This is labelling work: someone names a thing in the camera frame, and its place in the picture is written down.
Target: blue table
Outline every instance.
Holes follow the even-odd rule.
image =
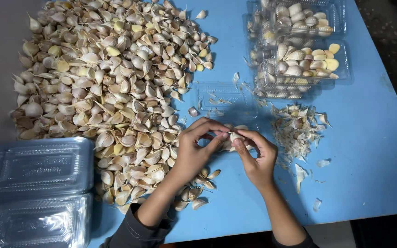
[[[279,167],[274,174],[276,179],[280,177],[287,182],[277,181],[277,184],[303,225],[397,214],[397,96],[356,4],[353,0],[346,2],[346,41],[353,78],[324,90],[311,102],[299,102],[326,112],[333,126],[324,131],[325,138],[318,148],[312,147],[307,164],[296,161],[307,171],[312,169],[314,178],[302,182],[298,195],[296,178]],[[241,16],[246,13],[246,1],[176,0],[174,4],[179,9],[187,5],[188,16],[193,18],[200,10],[207,10],[209,16],[197,22],[209,35],[219,39],[211,46],[211,51],[217,54],[215,68],[194,73],[194,80],[219,81],[231,86],[234,73],[239,71],[240,81],[252,82],[242,59],[246,54],[246,39]],[[184,95],[184,104],[175,104],[180,117],[186,115],[189,103],[196,97],[192,90]],[[292,101],[273,103],[281,108]],[[269,110],[270,107],[259,109],[256,120],[267,137],[271,136]],[[239,118],[234,122],[242,123],[244,117]],[[187,125],[195,119],[188,117]],[[332,159],[329,166],[315,165],[316,161],[328,158]],[[270,230],[263,200],[246,177],[238,155],[219,155],[210,168],[221,169],[215,179],[219,191],[203,193],[210,204],[196,211],[187,206],[179,212],[166,243]],[[326,182],[317,183],[315,179]],[[316,198],[323,202],[317,213],[312,210]],[[97,203],[90,247],[97,247],[114,234],[123,218],[118,210]]]

